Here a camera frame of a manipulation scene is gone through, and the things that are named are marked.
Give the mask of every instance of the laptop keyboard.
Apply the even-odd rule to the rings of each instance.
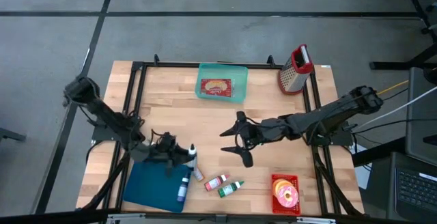
[[[437,178],[421,175],[397,168],[397,199],[437,213]]]

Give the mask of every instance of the wooden tabletop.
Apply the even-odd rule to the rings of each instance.
[[[122,110],[131,65],[131,61],[115,61],[113,64],[104,101],[115,111]],[[145,124],[141,131],[146,136],[150,135],[151,128],[156,132],[169,131],[185,148],[194,143],[199,168],[205,176],[202,182],[194,177],[191,179],[183,212],[272,214],[270,175],[285,173],[298,176],[302,215],[321,214],[311,148],[303,140],[284,139],[258,146],[252,151],[254,166],[251,168],[244,167],[238,155],[220,151],[221,147],[234,144],[234,138],[219,137],[219,134],[233,126],[236,111],[244,111],[258,122],[269,117],[305,112],[302,94],[286,96],[281,93],[277,85],[277,71],[250,69],[246,100],[243,104],[234,104],[197,98],[196,68],[147,68],[140,109]],[[315,72],[322,105],[336,100],[337,91],[330,66],[315,66]],[[310,84],[309,93],[314,109]],[[107,179],[114,146],[114,141],[105,141],[89,155],[77,207],[87,204]],[[350,154],[337,146],[331,146],[330,151],[336,182],[355,208],[363,212]],[[222,173],[231,175],[229,182],[244,180],[241,189],[223,199],[216,191],[207,192],[203,186],[207,180]],[[324,185],[328,210],[332,212],[329,187],[326,182]],[[114,186],[110,207],[115,205],[118,182]],[[164,211],[126,201],[122,210]]]

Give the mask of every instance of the red basket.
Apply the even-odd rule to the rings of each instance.
[[[297,176],[283,175],[283,174],[272,174],[271,185],[273,185],[273,182],[275,180],[278,180],[278,179],[288,180],[290,183],[292,183],[294,188],[299,193],[299,183],[298,183]],[[272,192],[272,211],[275,214],[288,214],[288,215],[299,216],[300,215],[300,199],[294,207],[286,208],[278,202],[278,199],[273,195],[273,192]]]

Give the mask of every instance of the gray floor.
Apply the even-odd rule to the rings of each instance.
[[[423,5],[433,0],[420,0]],[[0,10],[100,10],[103,0],[0,0]],[[414,11],[410,0],[111,0],[110,11]],[[65,111],[62,89],[79,73],[97,18],[0,17],[0,127],[27,135],[0,143],[0,216],[31,211]],[[373,72],[369,61],[405,61],[431,44],[419,20],[351,18],[107,18],[89,70],[104,90],[114,60],[283,63],[307,43],[316,64],[333,67],[337,91],[358,85],[383,89],[407,72]],[[400,95],[383,106],[406,101]],[[372,117],[356,116],[362,124]],[[405,111],[380,121],[405,118]],[[390,141],[404,124],[374,130]],[[48,211],[74,209],[85,168],[91,126],[76,115]],[[359,141],[365,147],[374,144]],[[366,211],[374,213],[371,206]]]

